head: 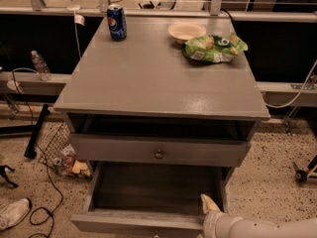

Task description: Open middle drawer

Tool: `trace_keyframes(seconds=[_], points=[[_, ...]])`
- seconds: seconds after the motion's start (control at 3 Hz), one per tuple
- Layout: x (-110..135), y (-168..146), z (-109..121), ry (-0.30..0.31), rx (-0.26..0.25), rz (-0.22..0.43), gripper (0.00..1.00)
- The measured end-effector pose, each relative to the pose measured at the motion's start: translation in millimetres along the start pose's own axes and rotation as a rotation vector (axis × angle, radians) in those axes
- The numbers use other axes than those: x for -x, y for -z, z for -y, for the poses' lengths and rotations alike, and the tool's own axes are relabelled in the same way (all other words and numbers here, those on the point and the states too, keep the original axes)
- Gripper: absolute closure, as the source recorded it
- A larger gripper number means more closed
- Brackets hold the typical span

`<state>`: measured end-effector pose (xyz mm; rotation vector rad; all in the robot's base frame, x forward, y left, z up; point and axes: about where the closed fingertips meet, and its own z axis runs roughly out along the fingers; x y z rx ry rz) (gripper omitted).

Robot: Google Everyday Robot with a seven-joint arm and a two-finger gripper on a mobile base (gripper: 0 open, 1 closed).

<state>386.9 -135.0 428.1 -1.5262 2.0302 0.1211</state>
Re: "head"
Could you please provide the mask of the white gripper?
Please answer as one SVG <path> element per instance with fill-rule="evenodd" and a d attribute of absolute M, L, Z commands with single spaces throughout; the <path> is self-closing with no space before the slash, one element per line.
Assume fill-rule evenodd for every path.
<path fill-rule="evenodd" d="M 222 211 L 216 202 L 208 195 L 202 193 L 203 212 L 206 215 L 203 222 L 203 234 L 205 238 L 231 238 L 230 231 L 236 222 L 241 221 L 242 217 L 232 216 Z"/>

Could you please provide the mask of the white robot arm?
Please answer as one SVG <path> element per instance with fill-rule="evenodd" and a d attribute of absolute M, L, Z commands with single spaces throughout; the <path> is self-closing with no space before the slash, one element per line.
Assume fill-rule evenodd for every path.
<path fill-rule="evenodd" d="M 275 224 L 227 214 L 208 195 L 200 197 L 204 238 L 317 238 L 317 218 Z"/>

